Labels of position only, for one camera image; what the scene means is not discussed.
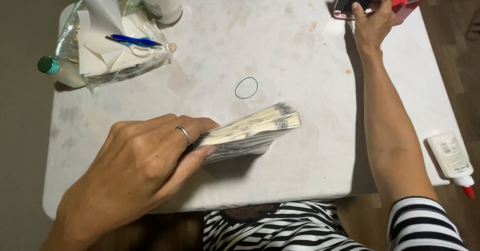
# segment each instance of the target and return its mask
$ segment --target blue scissors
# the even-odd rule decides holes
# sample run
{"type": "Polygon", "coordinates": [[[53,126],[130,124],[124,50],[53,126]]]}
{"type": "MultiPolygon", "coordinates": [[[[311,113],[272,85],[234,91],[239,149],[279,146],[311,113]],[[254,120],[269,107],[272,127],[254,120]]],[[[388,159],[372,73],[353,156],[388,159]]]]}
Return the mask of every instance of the blue scissors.
{"type": "MultiPolygon", "coordinates": [[[[118,42],[122,45],[127,46],[130,49],[130,51],[133,53],[133,55],[135,55],[136,57],[145,58],[145,57],[148,57],[152,54],[152,46],[151,45],[144,45],[144,44],[140,44],[140,43],[132,43],[132,42],[128,42],[128,41],[120,41],[120,40],[118,40],[116,38],[113,38],[111,36],[106,36],[105,38],[108,39],[108,40],[115,41],[115,42],[118,42]]],[[[141,37],[139,39],[152,40],[149,37],[141,37]]]]}

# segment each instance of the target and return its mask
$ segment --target silver ring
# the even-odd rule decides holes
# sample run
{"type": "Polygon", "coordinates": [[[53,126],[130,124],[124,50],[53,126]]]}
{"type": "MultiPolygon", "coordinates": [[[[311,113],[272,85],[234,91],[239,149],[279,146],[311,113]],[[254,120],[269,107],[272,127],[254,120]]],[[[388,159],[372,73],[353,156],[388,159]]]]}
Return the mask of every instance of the silver ring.
{"type": "Polygon", "coordinates": [[[180,129],[183,132],[183,134],[185,134],[185,137],[187,137],[187,146],[190,145],[191,143],[190,136],[188,135],[187,131],[183,128],[183,126],[179,125],[176,128],[180,129]]]}

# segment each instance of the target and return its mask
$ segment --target blue pen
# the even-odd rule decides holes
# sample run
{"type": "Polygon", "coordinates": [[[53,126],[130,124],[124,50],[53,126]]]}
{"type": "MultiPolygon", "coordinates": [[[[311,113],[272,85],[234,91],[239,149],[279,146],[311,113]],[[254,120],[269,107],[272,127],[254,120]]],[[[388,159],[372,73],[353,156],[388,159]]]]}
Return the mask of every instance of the blue pen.
{"type": "Polygon", "coordinates": [[[134,37],[124,36],[121,34],[113,34],[111,35],[111,37],[118,41],[130,42],[133,44],[141,44],[141,45],[147,45],[147,46],[162,46],[162,44],[155,42],[153,40],[134,38],[134,37]]]}

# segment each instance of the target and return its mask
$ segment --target white table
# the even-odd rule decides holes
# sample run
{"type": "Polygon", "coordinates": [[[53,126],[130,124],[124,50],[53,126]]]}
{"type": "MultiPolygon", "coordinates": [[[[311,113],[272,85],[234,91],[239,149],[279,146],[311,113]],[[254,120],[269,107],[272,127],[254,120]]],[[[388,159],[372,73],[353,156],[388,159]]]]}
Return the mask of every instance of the white table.
{"type": "MultiPolygon", "coordinates": [[[[175,113],[222,124],[286,100],[300,106],[300,129],[255,160],[204,166],[156,212],[374,193],[347,54],[355,48],[345,44],[344,21],[330,16],[331,0],[183,1],[180,21],[163,29],[177,44],[172,64],[98,88],[93,95],[85,88],[55,92],[46,214],[55,218],[63,193],[87,170],[117,121],[175,113]],[[258,81],[258,92],[238,99],[235,86],[249,76],[258,81]]],[[[448,184],[423,141],[444,131],[463,141],[419,9],[393,27],[382,49],[430,180],[448,184]]]]}

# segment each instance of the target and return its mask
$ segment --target red bottle cap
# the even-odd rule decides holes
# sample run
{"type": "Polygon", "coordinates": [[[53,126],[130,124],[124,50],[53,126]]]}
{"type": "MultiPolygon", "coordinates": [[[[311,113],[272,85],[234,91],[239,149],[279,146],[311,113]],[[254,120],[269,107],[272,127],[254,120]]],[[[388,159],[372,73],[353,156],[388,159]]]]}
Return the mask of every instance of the red bottle cap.
{"type": "Polygon", "coordinates": [[[475,198],[475,192],[473,192],[473,186],[462,186],[463,192],[467,195],[470,199],[475,198]]]}

